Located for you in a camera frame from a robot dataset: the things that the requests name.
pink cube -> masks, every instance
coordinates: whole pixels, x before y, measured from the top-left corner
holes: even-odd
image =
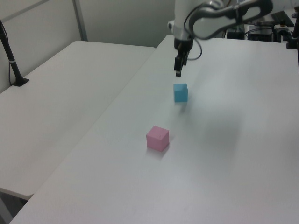
[[[162,152],[169,145],[169,131],[154,126],[147,133],[146,142],[149,148]]]

white robot link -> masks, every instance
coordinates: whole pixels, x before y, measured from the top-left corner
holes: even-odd
[[[299,6],[299,0],[244,0],[224,7],[221,0],[176,0],[175,20],[168,23],[178,50],[174,70],[181,76],[194,38],[207,40],[217,33],[269,13]]]

wall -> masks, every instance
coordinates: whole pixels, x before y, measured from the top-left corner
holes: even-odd
[[[80,40],[72,0],[46,1],[3,24],[22,76]],[[0,45],[0,92],[3,92],[9,87],[8,60]]]
[[[88,41],[157,47],[175,0],[80,0]]]

table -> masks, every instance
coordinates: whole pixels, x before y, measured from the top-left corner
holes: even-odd
[[[29,199],[154,48],[74,42],[0,94],[0,191]]]
[[[173,40],[166,36],[11,224],[298,223],[297,51],[201,41],[202,58],[177,78]],[[194,45],[190,57],[198,53]],[[174,103],[174,83],[188,84],[188,103]],[[154,125],[170,130],[164,153],[146,147]]]

cube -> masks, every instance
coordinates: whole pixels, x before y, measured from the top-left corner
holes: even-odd
[[[154,126],[146,135],[146,143],[149,148],[157,151],[164,151],[169,145],[169,131]]]
[[[173,85],[174,102],[187,102],[188,101],[188,87],[187,84],[174,84]]]

